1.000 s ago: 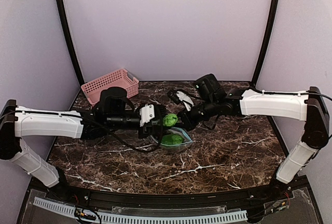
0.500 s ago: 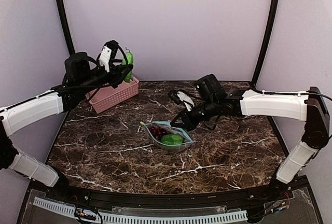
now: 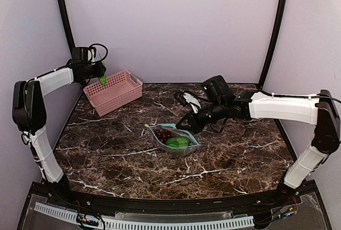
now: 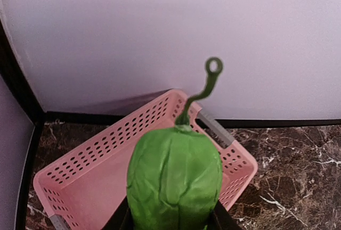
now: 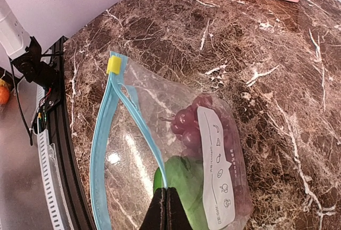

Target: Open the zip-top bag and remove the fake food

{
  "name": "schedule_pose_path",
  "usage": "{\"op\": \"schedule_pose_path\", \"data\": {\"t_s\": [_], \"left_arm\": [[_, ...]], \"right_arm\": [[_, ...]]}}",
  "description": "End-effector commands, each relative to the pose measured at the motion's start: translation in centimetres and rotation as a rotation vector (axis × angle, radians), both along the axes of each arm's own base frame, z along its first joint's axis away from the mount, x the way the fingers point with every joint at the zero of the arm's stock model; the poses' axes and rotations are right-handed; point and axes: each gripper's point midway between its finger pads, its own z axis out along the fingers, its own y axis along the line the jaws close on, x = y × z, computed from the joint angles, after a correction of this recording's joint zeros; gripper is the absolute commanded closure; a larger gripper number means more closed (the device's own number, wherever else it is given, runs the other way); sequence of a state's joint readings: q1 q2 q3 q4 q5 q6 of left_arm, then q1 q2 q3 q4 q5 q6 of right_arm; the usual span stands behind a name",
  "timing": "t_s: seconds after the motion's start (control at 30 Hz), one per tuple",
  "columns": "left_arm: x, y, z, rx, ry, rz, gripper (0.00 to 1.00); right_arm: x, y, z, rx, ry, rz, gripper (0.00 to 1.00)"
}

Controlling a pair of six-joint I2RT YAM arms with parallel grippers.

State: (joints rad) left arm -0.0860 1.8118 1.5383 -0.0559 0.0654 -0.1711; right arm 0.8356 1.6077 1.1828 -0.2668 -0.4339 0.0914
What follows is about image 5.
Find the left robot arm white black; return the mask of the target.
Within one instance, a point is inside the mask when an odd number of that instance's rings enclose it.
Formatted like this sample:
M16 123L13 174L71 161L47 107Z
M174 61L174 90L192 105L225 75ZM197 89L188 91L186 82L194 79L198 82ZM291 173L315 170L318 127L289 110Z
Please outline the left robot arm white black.
M45 55L39 42L23 28L6 0L1 0L1 45L27 82L48 89L57 81L58 71L41 61Z

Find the green fake vegetable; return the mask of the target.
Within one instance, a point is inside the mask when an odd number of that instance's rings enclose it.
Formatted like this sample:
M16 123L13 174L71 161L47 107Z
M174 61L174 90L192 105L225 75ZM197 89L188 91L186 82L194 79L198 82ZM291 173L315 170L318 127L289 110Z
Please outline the green fake vegetable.
M202 201L204 186L202 156L174 155L161 166L154 174L153 191L164 188L165 178L168 188L176 188L192 229L208 229Z

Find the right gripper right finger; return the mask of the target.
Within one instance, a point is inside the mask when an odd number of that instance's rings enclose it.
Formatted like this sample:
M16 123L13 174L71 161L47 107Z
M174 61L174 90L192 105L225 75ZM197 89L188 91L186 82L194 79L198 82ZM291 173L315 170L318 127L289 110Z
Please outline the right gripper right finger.
M166 195L166 229L192 230L176 188L169 187Z

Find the clear zip bag blue seal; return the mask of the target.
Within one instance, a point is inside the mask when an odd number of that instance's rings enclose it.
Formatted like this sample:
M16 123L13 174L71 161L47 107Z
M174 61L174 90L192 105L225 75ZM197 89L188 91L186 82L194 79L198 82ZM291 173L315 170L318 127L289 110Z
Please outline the clear zip bag blue seal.
M97 229L244 229L253 210L228 104L111 52L93 135Z

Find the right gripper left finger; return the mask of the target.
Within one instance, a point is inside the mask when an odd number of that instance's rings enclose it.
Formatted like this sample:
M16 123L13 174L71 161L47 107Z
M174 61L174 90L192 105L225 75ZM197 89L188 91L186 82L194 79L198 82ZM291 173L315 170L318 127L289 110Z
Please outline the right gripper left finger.
M166 189L156 189L140 230L166 229Z

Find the purple fake grape bunch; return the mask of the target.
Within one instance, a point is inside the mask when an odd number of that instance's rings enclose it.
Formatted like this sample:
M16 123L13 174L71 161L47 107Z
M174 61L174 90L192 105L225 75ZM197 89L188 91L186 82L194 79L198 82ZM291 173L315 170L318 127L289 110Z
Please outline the purple fake grape bunch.
M203 205L208 229L243 228L253 203L236 123L225 103L200 94L159 118L164 162L174 155L202 156Z

